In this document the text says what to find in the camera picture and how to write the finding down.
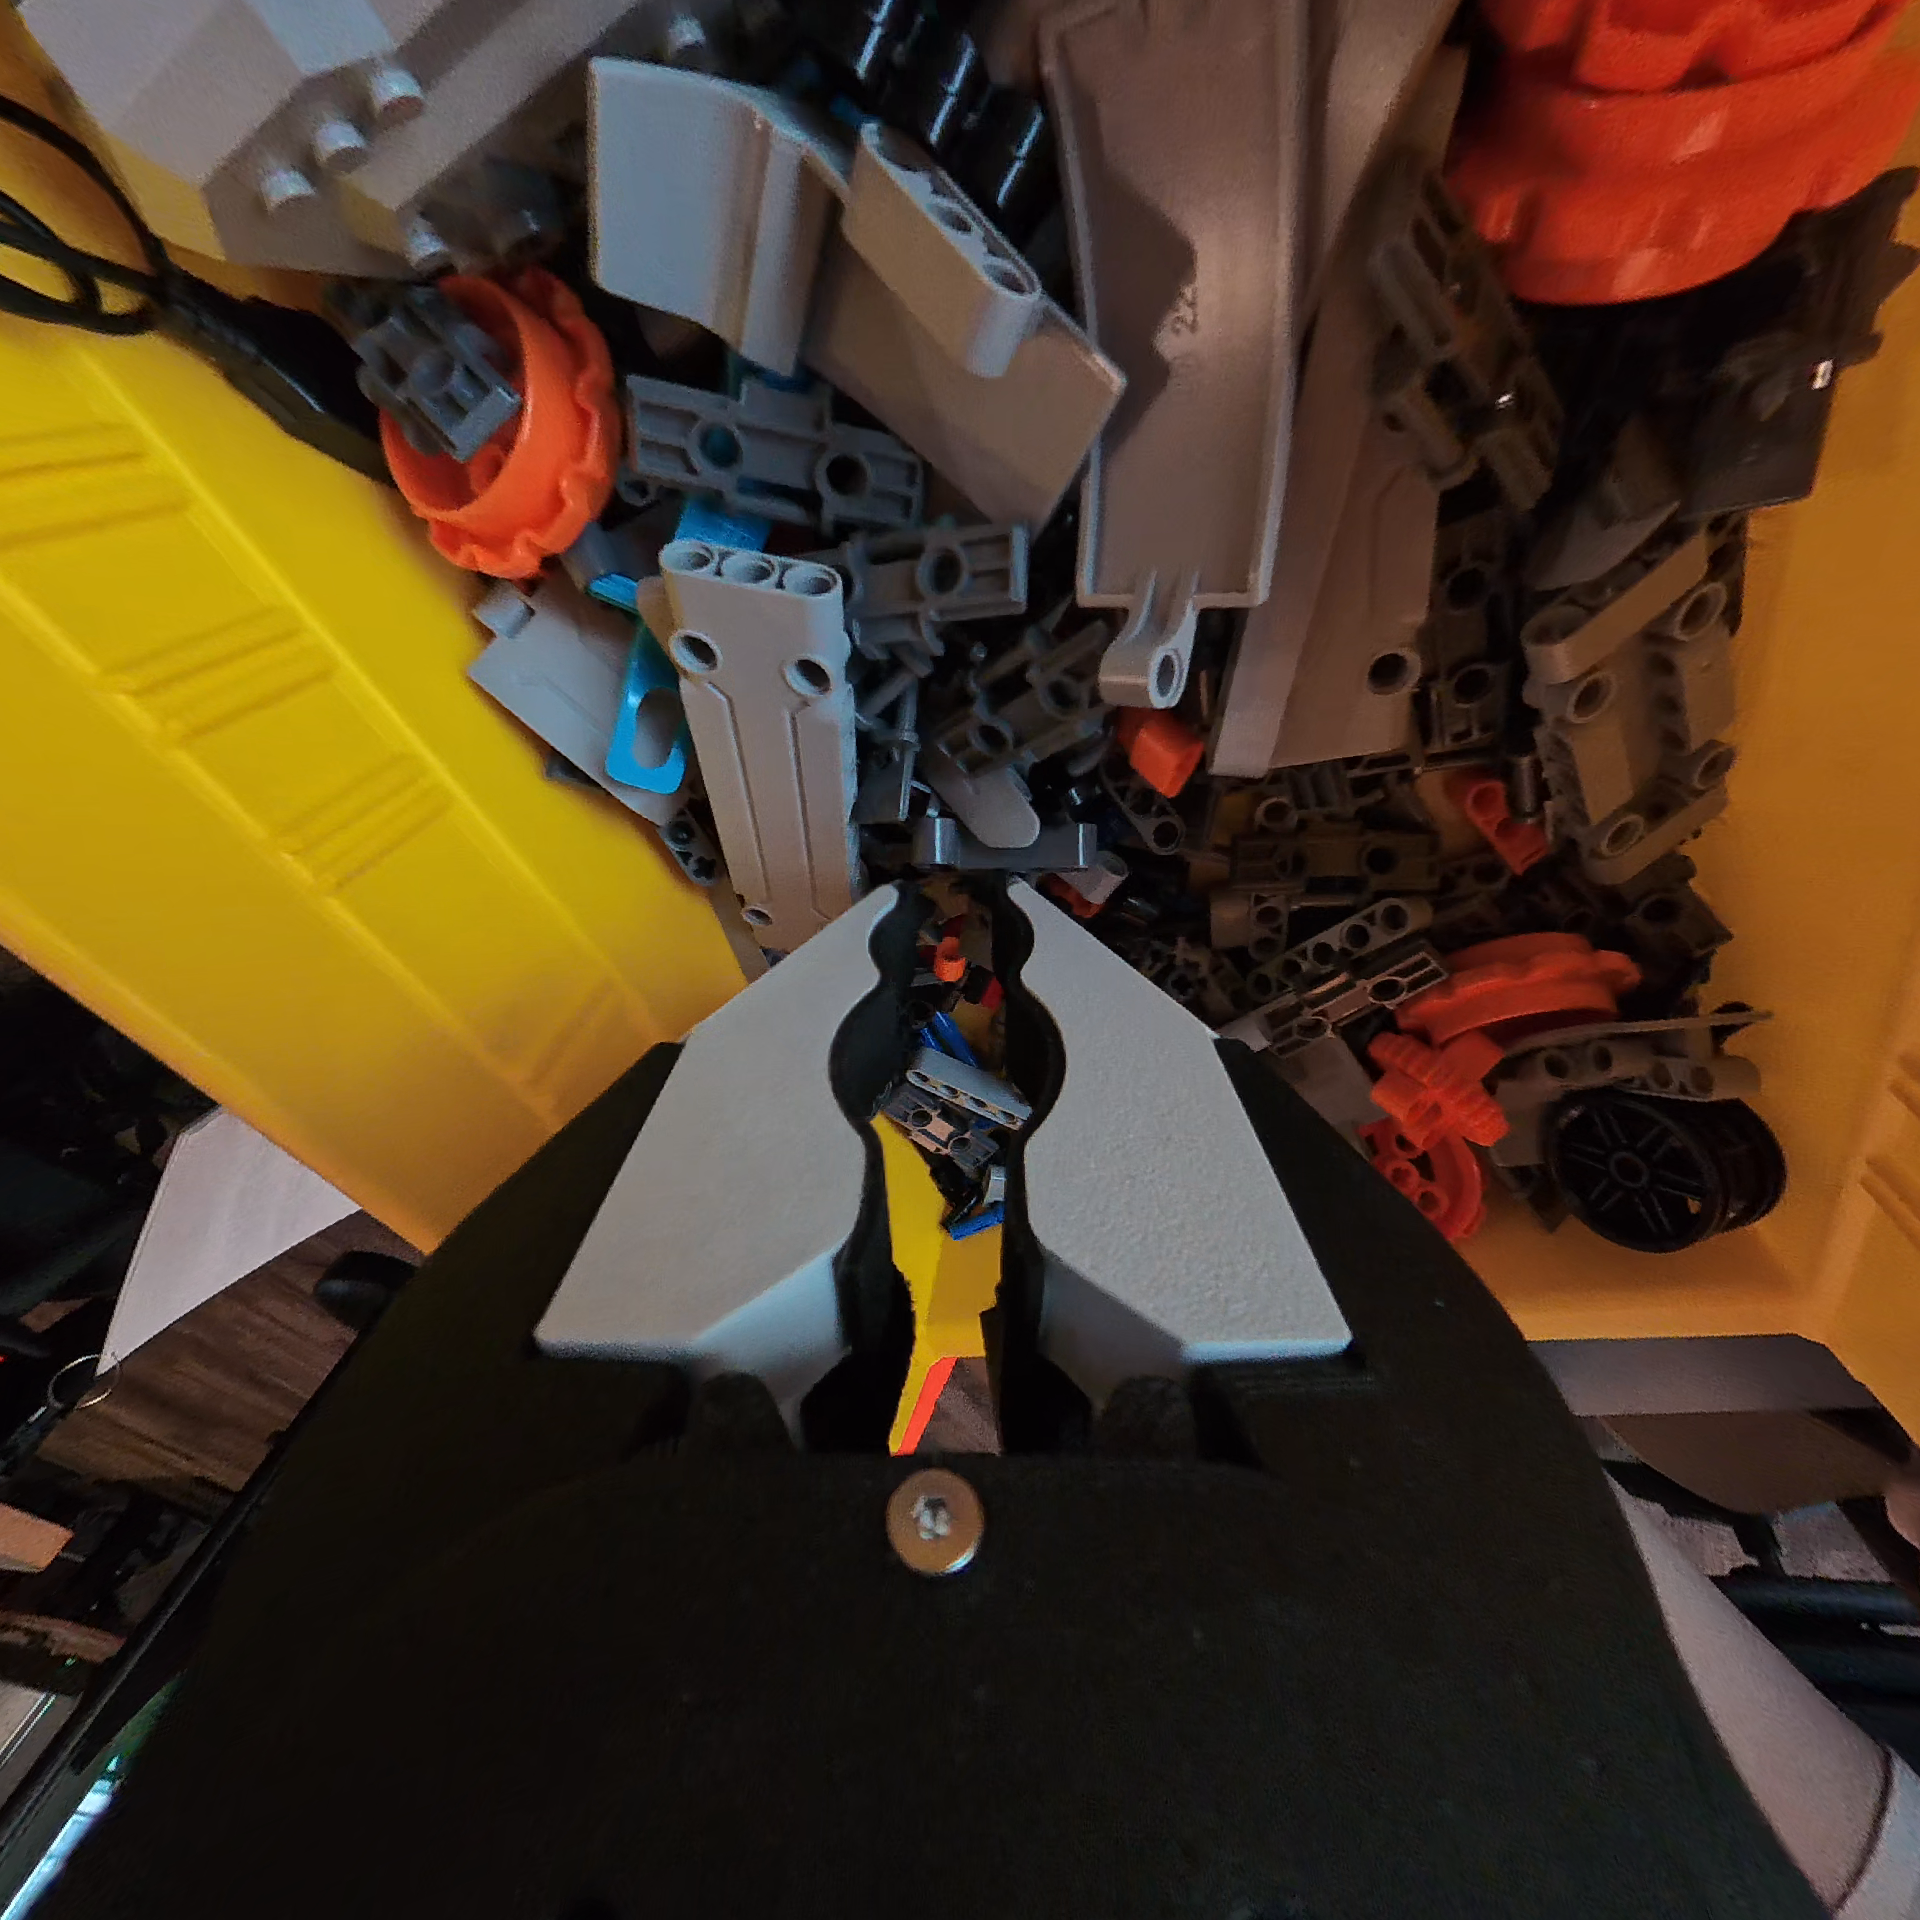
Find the large orange wheel hub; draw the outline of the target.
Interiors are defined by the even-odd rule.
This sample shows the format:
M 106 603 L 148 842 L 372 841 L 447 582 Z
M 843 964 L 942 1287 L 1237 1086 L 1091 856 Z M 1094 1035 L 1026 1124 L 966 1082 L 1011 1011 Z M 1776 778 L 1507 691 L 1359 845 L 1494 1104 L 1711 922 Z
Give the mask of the large orange wheel hub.
M 1691 292 L 1880 179 L 1918 114 L 1909 4 L 1480 4 L 1449 189 L 1524 303 Z

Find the yellow plastic bin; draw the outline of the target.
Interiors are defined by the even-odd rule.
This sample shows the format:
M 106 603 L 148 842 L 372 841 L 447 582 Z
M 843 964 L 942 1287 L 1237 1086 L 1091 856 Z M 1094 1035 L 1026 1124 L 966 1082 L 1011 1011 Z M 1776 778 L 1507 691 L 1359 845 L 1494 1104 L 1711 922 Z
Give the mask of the yellow plastic bin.
M 807 93 L 800 7 L 658 4 L 644 41 L 597 53 Z M 1065 4 L 906 4 L 906 23 L 921 10 L 978 44 L 963 93 L 1047 99 L 1038 30 Z M 785 956 L 730 878 L 694 886 L 474 675 L 525 593 L 565 582 L 629 505 L 610 494 L 534 578 L 449 563 L 390 476 L 338 313 L 345 286 L 555 273 L 610 343 L 620 464 L 623 362 L 707 392 L 770 370 L 600 289 L 589 60 L 544 177 L 561 219 L 531 249 L 420 279 L 250 270 L 148 223 L 3 7 L 3 265 L 28 270 L 3 274 L 3 940 L 423 1246 L 646 1043 Z M 1918 256 L 1918 186 L 1896 235 Z M 1812 490 L 1748 513 L 1734 768 L 1688 842 L 1726 929 L 1696 1016 L 1528 1031 L 1726 1041 L 1745 1089 L 1705 1100 L 1776 1134 L 1781 1206 L 1634 1252 L 1470 1150 L 1477 1224 L 1449 1233 L 1359 1134 L 1377 1073 L 1311 1092 L 1305 1058 L 1251 1050 L 1470 1242 L 1525 1334 L 1809 1337 L 1914 1429 L 1918 262 L 1880 328 L 1838 383 Z M 1035 871 L 900 868 L 861 895 L 893 878 L 940 899 L 917 1016 L 954 1077 L 1005 1020 L 973 892 L 1033 881 L 1115 952 Z M 1249 1043 L 1238 1016 L 1172 999 Z

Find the orange gear piece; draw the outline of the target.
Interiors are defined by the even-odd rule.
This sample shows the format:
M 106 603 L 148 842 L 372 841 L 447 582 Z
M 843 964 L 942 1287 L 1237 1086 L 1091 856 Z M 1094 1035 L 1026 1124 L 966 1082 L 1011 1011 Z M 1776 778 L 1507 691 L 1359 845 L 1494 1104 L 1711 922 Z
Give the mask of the orange gear piece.
M 1495 1146 L 1507 1137 L 1512 1119 L 1498 1094 L 1486 1089 L 1506 1050 L 1486 1031 L 1467 1031 L 1446 1047 L 1383 1031 L 1367 1050 L 1377 1068 L 1371 1097 L 1413 1150 L 1426 1150 L 1443 1139 Z

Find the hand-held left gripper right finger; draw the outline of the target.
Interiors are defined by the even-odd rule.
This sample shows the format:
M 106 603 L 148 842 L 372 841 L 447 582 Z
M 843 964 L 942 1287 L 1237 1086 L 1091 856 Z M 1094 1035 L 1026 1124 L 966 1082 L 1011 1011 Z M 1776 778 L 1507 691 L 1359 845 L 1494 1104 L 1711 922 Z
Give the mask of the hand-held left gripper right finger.
M 1214 1031 L 1033 881 L 993 905 L 1011 1148 L 997 1306 L 1000 1439 L 1069 1454 L 1144 1381 L 1340 1369 L 1349 1318 Z

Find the person's pale clothing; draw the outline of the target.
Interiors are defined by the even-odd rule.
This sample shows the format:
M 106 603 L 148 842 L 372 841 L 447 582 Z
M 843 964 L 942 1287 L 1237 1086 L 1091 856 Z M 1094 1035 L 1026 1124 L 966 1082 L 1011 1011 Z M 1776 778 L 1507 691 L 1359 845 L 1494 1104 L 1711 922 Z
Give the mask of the person's pale clothing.
M 1918 1913 L 1918 1774 L 1766 1642 L 1631 1496 L 1670 1638 L 1790 1861 L 1833 1916 Z

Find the black flat panel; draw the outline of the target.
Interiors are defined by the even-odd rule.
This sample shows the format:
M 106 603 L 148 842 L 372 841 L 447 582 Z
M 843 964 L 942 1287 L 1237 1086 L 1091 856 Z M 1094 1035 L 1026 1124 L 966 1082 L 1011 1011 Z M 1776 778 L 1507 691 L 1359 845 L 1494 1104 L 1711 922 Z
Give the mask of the black flat panel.
M 1652 431 L 1681 518 L 1748 513 L 1812 490 L 1838 383 L 1881 348 L 1886 298 L 1914 270 L 1896 226 L 1918 186 L 1899 167 L 1790 219 L 1751 262 L 1612 321 L 1609 370 Z

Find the dark grey beam assembly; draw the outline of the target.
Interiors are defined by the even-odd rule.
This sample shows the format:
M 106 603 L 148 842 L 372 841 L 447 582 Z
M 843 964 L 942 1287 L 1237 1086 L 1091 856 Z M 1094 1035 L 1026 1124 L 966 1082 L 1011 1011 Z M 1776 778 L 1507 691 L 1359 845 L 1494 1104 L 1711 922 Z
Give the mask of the dark grey beam assembly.
M 1726 811 L 1748 518 L 1666 528 L 1524 624 L 1549 835 L 1624 886 Z

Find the grey cross frame piece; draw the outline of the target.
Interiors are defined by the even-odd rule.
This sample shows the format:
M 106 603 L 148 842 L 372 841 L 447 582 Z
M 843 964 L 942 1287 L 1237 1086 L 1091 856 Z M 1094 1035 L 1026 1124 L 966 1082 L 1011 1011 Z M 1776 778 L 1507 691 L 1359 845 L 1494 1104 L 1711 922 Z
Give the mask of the grey cross frame piece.
M 749 377 L 740 395 L 629 377 L 616 494 L 664 494 L 819 531 L 906 528 L 924 518 L 924 467 L 897 437 L 836 418 L 825 392 Z

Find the small orange wheel hub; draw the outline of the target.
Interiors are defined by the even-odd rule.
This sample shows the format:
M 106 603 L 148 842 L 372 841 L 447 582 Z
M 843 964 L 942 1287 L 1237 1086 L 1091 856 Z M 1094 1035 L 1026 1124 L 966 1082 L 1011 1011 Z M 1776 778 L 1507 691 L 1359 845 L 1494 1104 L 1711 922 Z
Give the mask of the small orange wheel hub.
M 610 343 L 576 289 L 540 265 L 502 285 L 449 274 L 438 286 L 510 352 L 525 400 L 463 464 L 420 451 L 387 415 L 390 476 L 449 563 L 502 579 L 534 578 L 610 502 L 620 464 Z

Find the grey desk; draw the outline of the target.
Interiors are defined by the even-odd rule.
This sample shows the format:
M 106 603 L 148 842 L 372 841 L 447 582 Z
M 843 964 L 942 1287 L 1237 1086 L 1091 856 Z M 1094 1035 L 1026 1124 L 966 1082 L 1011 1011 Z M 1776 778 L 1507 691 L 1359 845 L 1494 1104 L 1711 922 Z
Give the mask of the grey desk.
M 1567 1337 L 1531 1354 L 1580 1417 L 1734 1514 L 1886 1496 L 1911 1472 L 1905 1427 L 1809 1337 Z

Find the pile of small building pieces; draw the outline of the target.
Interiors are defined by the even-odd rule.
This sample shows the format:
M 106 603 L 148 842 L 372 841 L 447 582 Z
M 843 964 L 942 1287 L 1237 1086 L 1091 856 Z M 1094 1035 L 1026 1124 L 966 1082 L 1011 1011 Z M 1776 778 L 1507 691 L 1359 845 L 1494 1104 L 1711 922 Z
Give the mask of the pile of small building pieces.
M 1180 799 L 1135 775 L 1115 744 L 1126 705 L 1100 696 L 1123 620 L 1078 599 L 1087 464 L 1035 528 L 984 518 L 921 455 L 917 527 L 760 518 L 758 552 L 831 564 L 843 582 L 861 878 L 1035 871 L 1169 995 L 1238 1016 L 1249 1047 L 1281 1065 L 1305 1058 L 1311 1092 L 1361 1092 L 1386 1011 L 1498 932 L 1566 929 L 1631 953 L 1643 982 L 1616 1020 L 1696 1016 L 1726 940 L 1693 899 L 1691 841 L 1601 886 L 1549 835 L 1524 624 L 1705 519 L 1675 512 L 1609 370 L 1628 303 L 1518 298 L 1449 189 L 1458 119 L 1498 56 L 1477 10 L 1340 4 L 1332 60 L 1311 23 L 1274 572 L 1262 603 L 1201 612 L 1172 709 L 1207 735 L 1207 765 Z M 870 119 L 933 155 L 1089 339 L 1047 99 L 963 93 L 978 44 L 933 10 L 906 23 L 906 4 L 806 4 L 786 48 L 807 93 L 774 93 L 848 128 L 854 155 Z M 719 395 L 749 377 L 825 392 L 836 418 L 893 434 L 806 349 L 797 373 L 745 370 Z M 709 887 L 730 875 L 692 729 L 676 795 L 609 771 L 635 639 L 635 620 L 589 596 L 610 558 L 610 536 L 589 536 L 565 582 L 525 593 L 520 624 L 474 675 Z M 1567 1212 L 1545 1161 L 1560 1086 L 1678 1100 L 1745 1089 L 1721 1068 L 1721 1038 L 1506 1047 L 1545 1065 L 1486 1077 L 1512 1119 L 1495 1146 L 1392 1146 L 1379 1107 L 1359 1104 L 1361 1139 L 1449 1233 L 1477 1224 L 1470 1150 L 1549 1219 Z

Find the dark grey pin connector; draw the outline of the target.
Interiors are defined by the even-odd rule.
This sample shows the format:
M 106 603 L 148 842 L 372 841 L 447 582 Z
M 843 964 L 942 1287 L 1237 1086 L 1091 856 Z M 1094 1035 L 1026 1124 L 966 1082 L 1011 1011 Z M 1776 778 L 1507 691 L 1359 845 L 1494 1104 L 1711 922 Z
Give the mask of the dark grey pin connector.
M 417 451 L 474 460 L 525 410 L 505 352 L 429 285 L 338 289 L 357 385 Z

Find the grey panel with end holes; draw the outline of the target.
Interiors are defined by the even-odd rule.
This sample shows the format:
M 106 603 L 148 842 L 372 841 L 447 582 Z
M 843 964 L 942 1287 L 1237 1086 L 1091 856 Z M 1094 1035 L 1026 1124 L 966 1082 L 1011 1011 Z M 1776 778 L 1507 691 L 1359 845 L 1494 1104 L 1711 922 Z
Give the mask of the grey panel with end holes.
M 1126 373 L 1011 238 L 900 132 L 860 132 L 806 362 L 997 524 L 1041 527 Z

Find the blue building piece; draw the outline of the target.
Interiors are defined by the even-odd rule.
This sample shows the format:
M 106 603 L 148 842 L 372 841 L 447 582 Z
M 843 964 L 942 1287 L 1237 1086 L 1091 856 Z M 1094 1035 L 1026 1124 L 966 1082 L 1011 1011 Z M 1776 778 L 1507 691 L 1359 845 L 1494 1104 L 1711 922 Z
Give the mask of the blue building piece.
M 655 795 L 676 795 L 689 778 L 689 723 L 680 672 L 667 657 L 670 606 L 658 582 L 658 555 L 670 542 L 707 542 L 760 549 L 766 524 L 733 518 L 700 500 L 653 509 L 610 531 L 613 558 L 589 579 L 589 596 L 635 620 L 632 654 L 620 693 L 620 714 L 609 747 L 609 771 Z

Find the long grey tapered panel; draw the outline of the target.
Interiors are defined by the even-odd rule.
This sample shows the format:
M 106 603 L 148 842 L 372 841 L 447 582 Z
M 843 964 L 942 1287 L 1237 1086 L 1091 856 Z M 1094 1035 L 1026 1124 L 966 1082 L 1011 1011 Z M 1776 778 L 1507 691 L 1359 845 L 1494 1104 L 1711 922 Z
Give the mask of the long grey tapered panel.
M 1038 30 L 1083 328 L 1126 373 L 1078 599 L 1111 705 L 1183 699 L 1201 612 L 1265 600 L 1295 403 L 1305 4 L 1078 4 Z

